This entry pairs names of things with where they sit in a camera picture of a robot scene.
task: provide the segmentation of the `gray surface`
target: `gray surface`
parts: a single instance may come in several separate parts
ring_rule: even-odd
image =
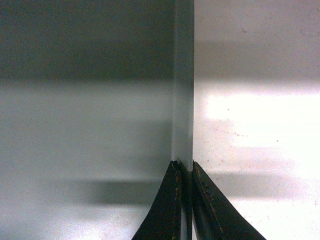
[[[162,1],[5,3],[0,239],[130,239],[169,161],[191,162],[174,14]]]

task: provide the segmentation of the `white surface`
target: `white surface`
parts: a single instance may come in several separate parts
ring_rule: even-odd
[[[193,158],[268,240],[320,234],[319,9],[195,1]]]

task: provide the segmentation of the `black plastic piece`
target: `black plastic piece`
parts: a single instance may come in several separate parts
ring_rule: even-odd
[[[198,240],[265,240],[193,162],[192,207]]]
[[[181,172],[171,161],[151,209],[132,240],[179,240],[181,235]]]

